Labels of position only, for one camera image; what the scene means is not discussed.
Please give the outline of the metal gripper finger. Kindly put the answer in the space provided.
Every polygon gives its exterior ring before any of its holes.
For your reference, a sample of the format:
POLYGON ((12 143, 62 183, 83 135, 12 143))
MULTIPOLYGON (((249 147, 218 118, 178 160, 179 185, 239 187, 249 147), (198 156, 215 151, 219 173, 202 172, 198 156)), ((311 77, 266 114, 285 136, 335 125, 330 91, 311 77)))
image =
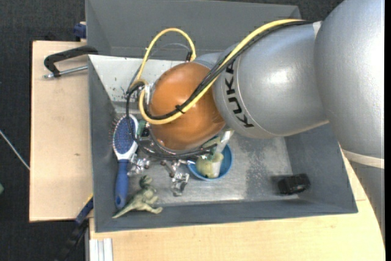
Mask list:
POLYGON ((141 175, 145 170, 150 167, 150 160, 148 158, 138 158, 132 156, 129 164, 127 165, 127 176, 134 177, 141 175))
POLYGON ((180 197, 183 195, 186 185, 188 184, 190 174, 182 172, 180 170, 181 165, 187 165, 185 160, 162 160, 161 166, 163 166, 169 174, 171 179, 170 190, 174 197, 180 197))

